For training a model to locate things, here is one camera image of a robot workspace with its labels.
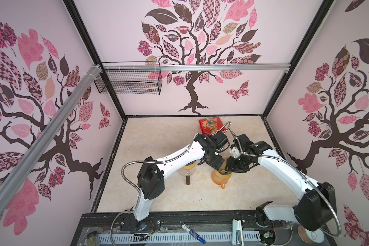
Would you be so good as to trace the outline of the orange glass pitcher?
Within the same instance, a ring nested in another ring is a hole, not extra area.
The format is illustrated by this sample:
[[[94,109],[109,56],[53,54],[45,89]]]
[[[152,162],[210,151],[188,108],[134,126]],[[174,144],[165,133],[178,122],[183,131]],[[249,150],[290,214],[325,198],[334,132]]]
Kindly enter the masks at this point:
[[[229,179],[232,177],[232,173],[230,174],[221,174],[218,171],[215,170],[211,174],[212,181],[220,186],[222,189],[225,189],[227,183],[229,182]]]

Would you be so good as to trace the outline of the clear glass carafe brown handle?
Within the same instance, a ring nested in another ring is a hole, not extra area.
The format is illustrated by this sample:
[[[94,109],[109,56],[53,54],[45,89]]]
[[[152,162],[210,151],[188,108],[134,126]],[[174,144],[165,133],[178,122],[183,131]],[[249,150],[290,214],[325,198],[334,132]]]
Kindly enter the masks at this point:
[[[181,168],[179,170],[179,174],[184,176],[186,179],[186,185],[190,185],[191,184],[191,176],[195,173],[196,168],[192,168],[192,169],[183,169]]]

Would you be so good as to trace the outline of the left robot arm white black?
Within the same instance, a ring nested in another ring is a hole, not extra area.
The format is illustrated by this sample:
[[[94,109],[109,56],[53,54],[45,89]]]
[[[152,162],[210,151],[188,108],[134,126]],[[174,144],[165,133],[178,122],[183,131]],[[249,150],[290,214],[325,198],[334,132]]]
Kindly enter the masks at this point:
[[[229,144],[227,136],[219,131],[212,135],[196,134],[182,149],[159,159],[141,162],[136,188],[139,190],[134,217],[142,221],[149,216],[153,200],[165,190],[165,180],[184,166],[200,161],[218,170],[224,160],[220,155]]]

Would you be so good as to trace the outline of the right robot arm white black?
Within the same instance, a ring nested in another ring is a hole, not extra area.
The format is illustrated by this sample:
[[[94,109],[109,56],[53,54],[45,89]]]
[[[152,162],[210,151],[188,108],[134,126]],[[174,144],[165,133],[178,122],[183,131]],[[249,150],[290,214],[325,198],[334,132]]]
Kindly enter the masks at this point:
[[[278,177],[298,199],[291,204],[265,203],[261,206],[264,217],[269,221],[295,222],[308,231],[321,230],[331,237],[342,235],[335,189],[330,183],[318,182],[302,173],[264,141],[253,143],[245,134],[233,137],[232,157],[227,162],[229,171],[247,173],[254,165],[260,165]]]

